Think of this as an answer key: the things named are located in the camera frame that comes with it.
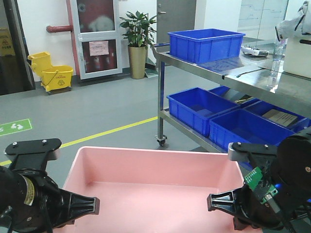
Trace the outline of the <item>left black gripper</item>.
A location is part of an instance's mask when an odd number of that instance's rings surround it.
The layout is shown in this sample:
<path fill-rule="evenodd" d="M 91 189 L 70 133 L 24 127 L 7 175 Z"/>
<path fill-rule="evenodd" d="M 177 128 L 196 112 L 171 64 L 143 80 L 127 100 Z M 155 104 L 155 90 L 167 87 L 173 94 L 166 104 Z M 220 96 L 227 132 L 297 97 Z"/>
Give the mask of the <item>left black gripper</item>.
<path fill-rule="evenodd" d="M 0 226 L 9 233 L 51 233 L 86 215 L 98 215 L 100 199 L 60 189 L 46 172 L 60 139 L 13 142 L 0 167 Z"/>

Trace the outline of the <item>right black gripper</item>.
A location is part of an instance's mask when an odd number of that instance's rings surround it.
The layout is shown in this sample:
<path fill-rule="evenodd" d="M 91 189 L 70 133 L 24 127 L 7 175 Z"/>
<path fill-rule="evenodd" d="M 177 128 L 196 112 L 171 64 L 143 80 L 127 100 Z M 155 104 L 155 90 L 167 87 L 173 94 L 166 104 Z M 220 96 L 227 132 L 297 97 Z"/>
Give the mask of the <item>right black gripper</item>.
<path fill-rule="evenodd" d="M 207 210 L 234 216 L 235 229 L 293 230 L 291 221 L 301 217 L 301 159 L 282 146 L 229 143 L 230 160 L 248 163 L 241 188 L 209 194 Z"/>

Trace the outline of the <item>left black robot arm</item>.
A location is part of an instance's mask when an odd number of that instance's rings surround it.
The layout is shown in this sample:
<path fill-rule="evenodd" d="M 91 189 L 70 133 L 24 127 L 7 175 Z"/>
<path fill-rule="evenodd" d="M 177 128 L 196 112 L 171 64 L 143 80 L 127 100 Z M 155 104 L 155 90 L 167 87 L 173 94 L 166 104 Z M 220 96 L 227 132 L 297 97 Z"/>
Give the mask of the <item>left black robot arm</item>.
<path fill-rule="evenodd" d="M 51 233 L 85 215 L 97 215 L 100 200 L 60 189 L 46 172 L 56 160 L 58 138 L 13 142 L 0 167 L 0 225 L 9 233 Z"/>

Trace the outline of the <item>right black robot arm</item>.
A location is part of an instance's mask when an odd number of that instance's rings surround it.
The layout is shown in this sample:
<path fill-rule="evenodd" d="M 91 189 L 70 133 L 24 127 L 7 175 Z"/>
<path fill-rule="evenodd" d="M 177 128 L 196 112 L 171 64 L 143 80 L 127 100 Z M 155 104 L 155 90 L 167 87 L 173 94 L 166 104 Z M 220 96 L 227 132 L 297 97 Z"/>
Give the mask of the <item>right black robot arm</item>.
<path fill-rule="evenodd" d="M 231 161 L 251 168 L 243 186 L 209 194 L 207 209 L 233 216 L 235 230 L 247 226 L 294 233 L 292 222 L 311 217 L 311 129 L 295 133 L 278 146 L 229 143 Z"/>

